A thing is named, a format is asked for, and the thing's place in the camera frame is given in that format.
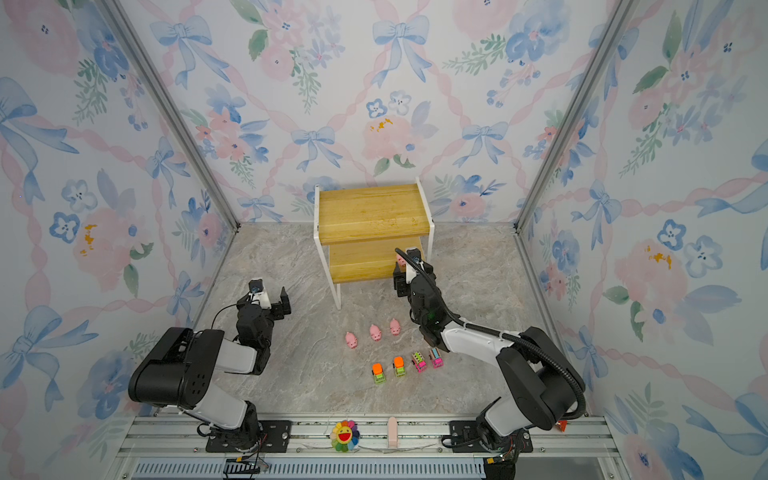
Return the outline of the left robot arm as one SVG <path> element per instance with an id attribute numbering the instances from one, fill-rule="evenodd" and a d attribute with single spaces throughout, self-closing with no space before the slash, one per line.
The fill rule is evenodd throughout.
<path id="1" fill-rule="evenodd" d="M 260 375 L 271 356 L 275 322 L 291 313 L 285 290 L 271 303 L 264 291 L 252 289 L 235 303 L 237 335 L 220 329 L 168 329 L 133 372 L 132 401 L 162 408 L 172 406 L 208 427 L 212 446 L 253 452 L 267 438 L 251 401 L 238 399 L 213 383 L 218 371 Z"/>

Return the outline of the blue pink toy truck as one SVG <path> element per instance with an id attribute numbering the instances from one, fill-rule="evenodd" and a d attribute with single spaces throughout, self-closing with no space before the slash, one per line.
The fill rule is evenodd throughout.
<path id="1" fill-rule="evenodd" d="M 431 348 L 429 350 L 429 358 L 430 358 L 432 367 L 435 369 L 440 368 L 444 365 L 443 358 L 437 348 Z"/>

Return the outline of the white wooden two-tier shelf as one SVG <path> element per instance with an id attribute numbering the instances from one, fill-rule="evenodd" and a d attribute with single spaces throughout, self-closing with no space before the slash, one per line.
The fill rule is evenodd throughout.
<path id="1" fill-rule="evenodd" d="M 313 239 L 334 304 L 341 286 L 392 277 L 397 248 L 434 255 L 435 223 L 419 179 L 342 190 L 314 186 Z"/>

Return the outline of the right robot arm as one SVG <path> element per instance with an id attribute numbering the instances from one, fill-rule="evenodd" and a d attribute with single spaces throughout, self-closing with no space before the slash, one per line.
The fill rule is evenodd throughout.
<path id="1" fill-rule="evenodd" d="M 397 295 L 408 300 L 411 321 L 429 346 L 494 366 L 506 384 L 507 394 L 476 417 L 475 433 L 449 448 L 470 442 L 499 451 L 532 427 L 551 430 L 586 413 L 583 379 L 543 330 L 498 331 L 460 317 L 447 307 L 428 267 L 397 266 L 393 284 Z"/>

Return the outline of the aluminium corner post right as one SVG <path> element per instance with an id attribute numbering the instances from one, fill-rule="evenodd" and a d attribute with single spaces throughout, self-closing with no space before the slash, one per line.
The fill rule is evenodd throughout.
<path id="1" fill-rule="evenodd" d="M 574 96 L 565 110 L 563 123 L 555 136 L 548 153 L 545 155 L 541 168 L 534 178 L 534 182 L 525 204 L 518 215 L 515 233 L 520 235 L 534 217 L 536 204 L 545 190 L 549 176 L 556 169 L 560 156 L 565 151 L 571 135 L 577 130 L 581 116 L 586 111 L 591 101 L 596 84 L 607 68 L 609 60 L 615 53 L 616 47 L 627 29 L 627 24 L 637 7 L 637 1 L 621 0 L 615 3 L 615 9 L 608 17 L 602 35 L 599 37 L 594 54 L 584 71 L 582 80 L 574 91 Z"/>

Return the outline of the orange green toy car right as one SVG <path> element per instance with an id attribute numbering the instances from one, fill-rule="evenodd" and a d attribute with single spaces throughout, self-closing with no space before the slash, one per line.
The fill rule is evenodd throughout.
<path id="1" fill-rule="evenodd" d="M 402 357 L 397 356 L 393 359 L 393 369 L 397 377 L 402 377 L 406 374 L 405 361 Z"/>

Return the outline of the green pink toy truck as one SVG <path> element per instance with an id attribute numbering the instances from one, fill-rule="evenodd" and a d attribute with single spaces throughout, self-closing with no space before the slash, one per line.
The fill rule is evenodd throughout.
<path id="1" fill-rule="evenodd" d="M 414 367 L 419 373 L 424 372 L 426 370 L 427 363 L 420 352 L 414 352 L 411 356 L 411 359 Z"/>

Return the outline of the pink block on rail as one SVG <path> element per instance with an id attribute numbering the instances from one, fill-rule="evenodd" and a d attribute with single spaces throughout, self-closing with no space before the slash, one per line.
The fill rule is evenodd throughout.
<path id="1" fill-rule="evenodd" d="M 398 419 L 394 416 L 387 420 L 387 444 L 389 449 L 399 447 L 399 426 Z"/>

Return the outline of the aluminium corner post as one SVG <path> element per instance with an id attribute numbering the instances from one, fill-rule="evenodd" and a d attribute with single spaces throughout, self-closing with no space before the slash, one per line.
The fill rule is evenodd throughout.
<path id="1" fill-rule="evenodd" d="M 596 84 L 607 68 L 609 60 L 615 53 L 616 47 L 627 29 L 627 24 L 637 7 L 637 1 L 621 0 L 615 3 L 615 9 L 608 17 L 602 35 L 599 37 L 594 54 L 584 71 L 582 80 L 574 91 L 574 96 L 565 110 L 563 123 L 555 136 L 548 153 L 545 155 L 541 168 L 534 178 L 534 182 L 525 204 L 518 215 L 515 233 L 520 235 L 534 217 L 536 204 L 545 190 L 549 176 L 556 169 L 560 156 L 565 151 L 571 135 L 577 130 L 581 116 L 586 111 L 591 101 Z"/>
<path id="2" fill-rule="evenodd" d="M 134 26 L 131 24 L 126 11 L 119 1 L 96 1 L 96 6 L 115 33 L 117 39 L 121 42 L 121 45 L 126 49 L 129 59 L 135 63 L 169 130 L 176 137 L 192 167 L 200 177 L 203 186 L 208 190 L 213 203 L 223 214 L 228 226 L 234 232 L 237 232 L 241 226 L 240 222 L 237 220 L 233 209 L 219 183 L 216 181 L 213 170 L 208 166 L 198 150 L 191 131 L 186 126 L 179 108 L 168 88 L 164 85 L 160 72 L 155 67 Z"/>

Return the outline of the aluminium corner post left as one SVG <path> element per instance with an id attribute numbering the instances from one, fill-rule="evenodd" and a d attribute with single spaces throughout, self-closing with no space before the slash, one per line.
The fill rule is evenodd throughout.
<path id="1" fill-rule="evenodd" d="M 216 181 L 213 170 L 208 166 L 198 150 L 191 131 L 186 126 L 179 108 L 168 88 L 164 85 L 160 72 L 155 67 L 134 26 L 131 24 L 126 11 L 119 1 L 96 1 L 96 6 L 115 33 L 117 39 L 121 42 L 121 45 L 126 49 L 129 59 L 135 63 L 169 130 L 176 137 L 192 167 L 200 177 L 203 186 L 208 190 L 213 203 L 223 214 L 228 226 L 234 232 L 237 232 L 241 226 L 240 222 L 237 220 L 233 209 L 219 183 Z"/>

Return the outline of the orange green toy car left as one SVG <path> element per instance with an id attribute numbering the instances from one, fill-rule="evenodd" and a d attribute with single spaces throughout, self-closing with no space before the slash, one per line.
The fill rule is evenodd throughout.
<path id="1" fill-rule="evenodd" d="M 383 366 L 380 363 L 375 363 L 371 368 L 374 383 L 376 385 L 382 384 L 386 381 Z"/>

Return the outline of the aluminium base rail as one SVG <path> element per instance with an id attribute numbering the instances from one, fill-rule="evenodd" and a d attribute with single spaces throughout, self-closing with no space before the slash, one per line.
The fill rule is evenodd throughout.
<path id="1" fill-rule="evenodd" d="M 353 414 L 360 441 L 351 452 L 331 446 L 343 415 L 264 414 L 293 423 L 286 453 L 207 453 L 197 422 L 161 413 L 133 421 L 109 479 L 627 479 L 619 448 L 601 417 L 567 424 L 565 432 L 529 430 L 531 453 L 454 453 L 442 445 L 458 415 L 398 415 L 399 447 L 389 449 L 387 420 Z"/>

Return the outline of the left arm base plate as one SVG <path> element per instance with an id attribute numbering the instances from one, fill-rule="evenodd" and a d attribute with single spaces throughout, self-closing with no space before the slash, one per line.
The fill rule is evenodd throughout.
<path id="1" fill-rule="evenodd" d="M 290 420 L 260 420 L 235 430 L 216 427 L 208 434 L 207 453 L 286 453 L 293 423 Z"/>

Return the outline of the rainbow smiling flower toy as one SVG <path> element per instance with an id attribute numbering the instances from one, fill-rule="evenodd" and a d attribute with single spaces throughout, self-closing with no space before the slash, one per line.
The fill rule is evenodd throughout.
<path id="1" fill-rule="evenodd" d="M 355 450 L 360 441 L 357 423 L 353 420 L 343 420 L 333 427 L 330 434 L 332 448 L 341 453 Z"/>

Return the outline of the orange green toy car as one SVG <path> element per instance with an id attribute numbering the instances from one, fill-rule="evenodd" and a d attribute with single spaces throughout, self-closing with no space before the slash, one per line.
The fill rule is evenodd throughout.
<path id="1" fill-rule="evenodd" d="M 382 384 L 386 381 L 383 366 L 380 363 L 375 363 L 371 368 L 374 383 L 376 385 Z"/>
<path id="2" fill-rule="evenodd" d="M 393 369 L 397 377 L 402 377 L 406 374 L 405 361 L 402 357 L 397 356 L 393 359 Z"/>

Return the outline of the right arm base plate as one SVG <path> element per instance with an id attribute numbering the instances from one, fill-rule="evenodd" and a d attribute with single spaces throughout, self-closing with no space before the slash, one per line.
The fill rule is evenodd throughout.
<path id="1" fill-rule="evenodd" d="M 451 420 L 449 434 L 441 439 L 445 448 L 454 453 L 531 453 L 533 445 L 528 430 L 519 429 L 507 436 L 500 436 L 490 427 L 476 420 Z"/>

